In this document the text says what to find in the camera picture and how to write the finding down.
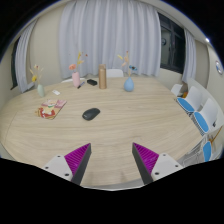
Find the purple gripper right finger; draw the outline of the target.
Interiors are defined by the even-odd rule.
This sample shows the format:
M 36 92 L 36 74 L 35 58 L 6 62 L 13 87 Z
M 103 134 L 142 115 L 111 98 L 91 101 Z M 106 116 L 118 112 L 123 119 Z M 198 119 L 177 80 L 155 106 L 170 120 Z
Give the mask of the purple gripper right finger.
M 137 143 L 132 144 L 132 154 L 145 185 L 182 169 L 167 153 L 157 154 Z

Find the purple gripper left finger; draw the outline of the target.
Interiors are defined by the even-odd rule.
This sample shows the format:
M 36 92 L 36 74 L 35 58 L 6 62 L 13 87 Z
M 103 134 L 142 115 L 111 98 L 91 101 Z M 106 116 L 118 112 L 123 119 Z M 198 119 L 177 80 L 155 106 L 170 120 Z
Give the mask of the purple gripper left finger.
M 67 155 L 56 155 L 43 170 L 80 185 L 91 155 L 91 144 L 83 145 Z

